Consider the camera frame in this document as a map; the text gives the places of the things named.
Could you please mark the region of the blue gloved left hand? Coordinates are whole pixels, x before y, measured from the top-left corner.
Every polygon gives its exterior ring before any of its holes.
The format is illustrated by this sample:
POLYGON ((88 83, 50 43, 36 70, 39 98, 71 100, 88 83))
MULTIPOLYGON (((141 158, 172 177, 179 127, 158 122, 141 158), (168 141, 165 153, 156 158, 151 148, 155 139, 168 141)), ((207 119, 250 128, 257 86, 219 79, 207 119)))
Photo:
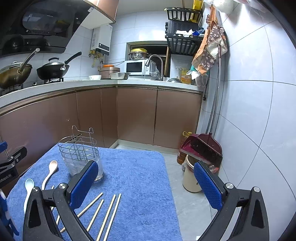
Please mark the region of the blue gloved left hand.
POLYGON ((6 196, 2 190, 1 190, 1 221, 12 237, 14 235, 16 236, 20 235, 18 230, 15 227, 15 223, 13 222, 10 216, 7 201, 6 201, 6 196))

